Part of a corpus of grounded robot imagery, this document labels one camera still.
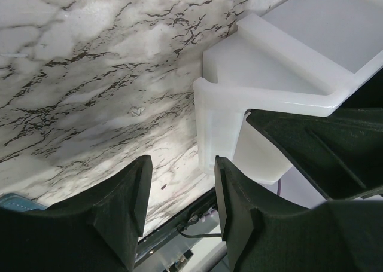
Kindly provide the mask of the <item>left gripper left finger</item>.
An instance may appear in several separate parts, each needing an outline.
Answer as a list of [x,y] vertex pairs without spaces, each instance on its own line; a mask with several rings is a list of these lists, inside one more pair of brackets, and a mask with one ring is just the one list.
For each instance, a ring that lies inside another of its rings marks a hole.
[[45,210],[1,208],[1,270],[133,271],[152,172],[143,155]]

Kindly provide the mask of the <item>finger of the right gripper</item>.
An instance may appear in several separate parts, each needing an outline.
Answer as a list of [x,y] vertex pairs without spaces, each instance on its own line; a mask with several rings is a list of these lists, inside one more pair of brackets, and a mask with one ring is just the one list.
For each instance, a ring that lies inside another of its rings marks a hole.
[[381,109],[338,109],[328,117],[253,109],[247,122],[325,199],[382,195]]
[[377,72],[363,84],[341,108],[382,108],[383,102],[383,72]]

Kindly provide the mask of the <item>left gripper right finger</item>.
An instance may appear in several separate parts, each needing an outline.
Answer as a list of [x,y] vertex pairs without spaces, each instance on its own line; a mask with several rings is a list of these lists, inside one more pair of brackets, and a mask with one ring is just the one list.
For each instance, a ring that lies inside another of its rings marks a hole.
[[382,202],[308,209],[215,159],[221,237],[232,271],[381,271]]

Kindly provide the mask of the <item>clear acrylic card box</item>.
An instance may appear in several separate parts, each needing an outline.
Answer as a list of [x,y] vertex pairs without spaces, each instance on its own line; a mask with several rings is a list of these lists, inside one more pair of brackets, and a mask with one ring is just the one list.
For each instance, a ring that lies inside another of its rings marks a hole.
[[237,22],[193,84],[200,169],[232,159],[249,109],[326,117],[382,69],[382,0],[286,0]]

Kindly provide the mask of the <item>teal leather card holder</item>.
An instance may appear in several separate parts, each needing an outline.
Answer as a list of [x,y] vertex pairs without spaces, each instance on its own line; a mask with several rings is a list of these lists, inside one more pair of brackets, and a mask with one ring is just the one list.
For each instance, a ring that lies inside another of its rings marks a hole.
[[14,193],[2,195],[0,198],[1,208],[16,211],[27,212],[31,210],[45,210],[47,207],[36,203],[28,198]]

